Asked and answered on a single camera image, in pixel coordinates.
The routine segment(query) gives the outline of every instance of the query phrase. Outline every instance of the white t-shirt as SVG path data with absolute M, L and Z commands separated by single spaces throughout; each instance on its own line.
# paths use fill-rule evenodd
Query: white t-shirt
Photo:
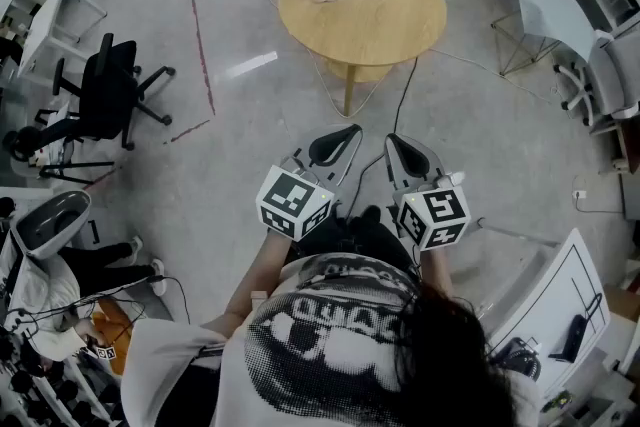
M 404 272 L 360 255 L 289 264 L 222 355 L 195 361 L 220 368 L 210 425 L 400 426 L 396 343 L 400 313 L 417 292 Z M 223 340 L 198 327 L 137 323 L 122 382 L 131 427 L 155 426 L 193 357 Z

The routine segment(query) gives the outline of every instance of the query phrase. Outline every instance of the white box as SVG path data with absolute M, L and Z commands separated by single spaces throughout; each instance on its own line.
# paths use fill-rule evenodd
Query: white box
M 420 251 L 457 243 L 471 215 L 462 187 L 405 194 L 397 219 Z
M 271 166 L 256 198 L 258 219 L 296 242 L 329 217 L 334 194 Z

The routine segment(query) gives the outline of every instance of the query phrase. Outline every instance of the graphic print t-shirt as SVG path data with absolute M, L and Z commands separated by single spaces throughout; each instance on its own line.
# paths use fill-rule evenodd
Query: graphic print t-shirt
M 342 253 L 283 278 L 227 342 L 215 426 L 399 426 L 396 346 L 415 281 Z

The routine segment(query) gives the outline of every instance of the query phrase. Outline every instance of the black pants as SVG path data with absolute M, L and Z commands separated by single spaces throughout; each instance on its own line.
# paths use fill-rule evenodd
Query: black pants
M 22 47 L 7 38 L 0 38 L 0 60 L 5 57 L 11 57 L 15 63 L 20 66 L 20 60 L 22 59 Z
M 305 256 L 340 252 L 375 258 L 416 276 L 409 253 L 384 224 L 363 217 L 347 222 L 336 216 L 335 209 L 309 235 L 293 243 L 286 263 Z
M 63 247 L 58 254 L 78 280 L 82 297 L 129 285 L 155 274 L 151 265 L 105 268 L 121 258 L 131 256 L 131 245 L 126 242 L 93 250 Z

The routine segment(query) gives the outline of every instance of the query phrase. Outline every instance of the concrete floor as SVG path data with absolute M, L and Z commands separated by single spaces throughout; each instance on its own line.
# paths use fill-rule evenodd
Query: concrete floor
M 268 0 L 194 0 L 215 114 L 196 39 L 192 0 L 96 0 L 109 11 L 81 44 L 98 48 L 105 32 L 134 39 L 144 78 L 166 64 L 177 69 L 147 95 L 147 105 L 170 113 L 164 127 L 139 115 L 133 152 L 117 141 L 85 143 L 79 154 L 114 157 L 117 170 L 89 190 L 106 208 L 114 240 L 139 233 L 167 272 L 184 285 L 193 322 L 221 313 L 264 237 L 254 199 L 269 166 L 304 131 L 341 122 L 307 51 L 284 28 Z M 489 24 L 514 10 L 517 0 L 446 0 L 448 24 L 436 48 L 498 68 Z M 93 15 L 67 6 L 73 22 Z M 277 59 L 229 78 L 225 70 L 277 52 Z M 360 170 L 382 150 L 412 63 L 395 67 L 353 121 L 365 138 L 344 185 L 351 203 Z M 618 178 L 599 175 L 611 158 L 611 141 L 591 138 L 579 116 L 570 119 L 554 94 L 549 58 L 513 77 L 514 87 L 474 64 L 434 52 L 423 54 L 400 113 L 398 131 L 422 141 L 449 170 L 464 170 L 464 190 L 474 218 L 562 240 L 577 226 L 607 282 L 617 281 L 630 253 L 632 224 L 615 214 L 574 209 L 572 182 L 585 188 L 585 209 L 619 210 Z M 339 79 L 324 70 L 338 102 Z M 68 68 L 69 76 L 74 70 Z M 372 85 L 358 87 L 359 105 Z M 560 93 L 568 94 L 561 85 Z M 186 130 L 206 122 L 180 137 Z M 354 212 L 391 203 L 382 164 L 366 175 Z M 385 222 L 390 218 L 385 213 Z M 517 271 L 535 248 L 504 236 L 477 232 L 450 248 L 459 294 L 480 304 Z M 165 296 L 184 320 L 182 296 L 169 283 Z

